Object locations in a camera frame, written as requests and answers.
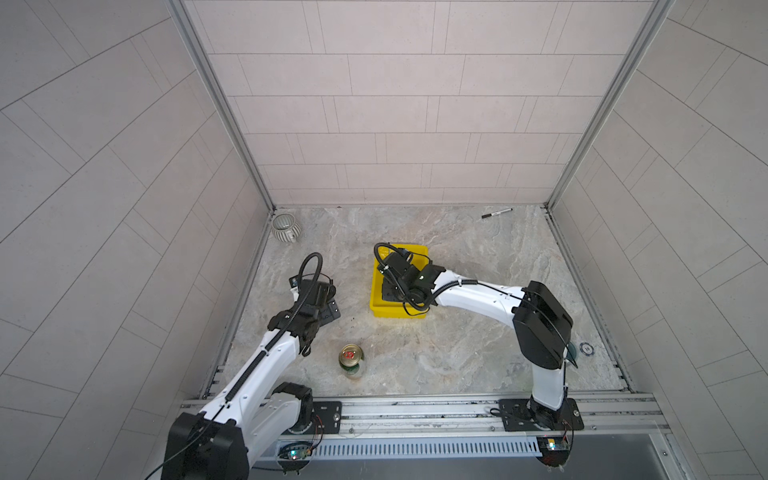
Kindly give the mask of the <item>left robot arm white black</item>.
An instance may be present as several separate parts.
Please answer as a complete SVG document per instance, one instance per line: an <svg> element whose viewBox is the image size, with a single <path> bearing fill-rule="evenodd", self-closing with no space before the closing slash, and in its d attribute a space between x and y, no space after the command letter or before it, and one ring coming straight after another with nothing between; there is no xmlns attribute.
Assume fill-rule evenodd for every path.
<svg viewBox="0 0 768 480"><path fill-rule="evenodd" d="M278 379L311 351L320 327L340 316L336 287L327 275L290 280L295 303L268 324L247 365L196 414L172 424L161 479L246 479L253 465L283 434L294 441L279 455L280 470L300 471L325 433L339 430L341 405L314 403L311 388Z"/></svg>

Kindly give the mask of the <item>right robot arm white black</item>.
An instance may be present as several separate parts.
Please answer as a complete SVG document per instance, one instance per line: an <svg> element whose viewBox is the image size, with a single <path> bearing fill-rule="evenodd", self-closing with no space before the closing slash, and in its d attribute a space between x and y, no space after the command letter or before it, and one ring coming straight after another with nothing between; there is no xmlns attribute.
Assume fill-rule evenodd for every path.
<svg viewBox="0 0 768 480"><path fill-rule="evenodd" d="M383 295L417 316L436 306L474 312L510 327L520 352L532 368L533 386L527 400L502 399L490 414L507 431L526 428L574 433L584 428L578 406L568 397L566 365L574 321L549 288L538 281L525 287L494 285L470 279L426 260L415 264L416 252L380 242L374 246Z"/></svg>

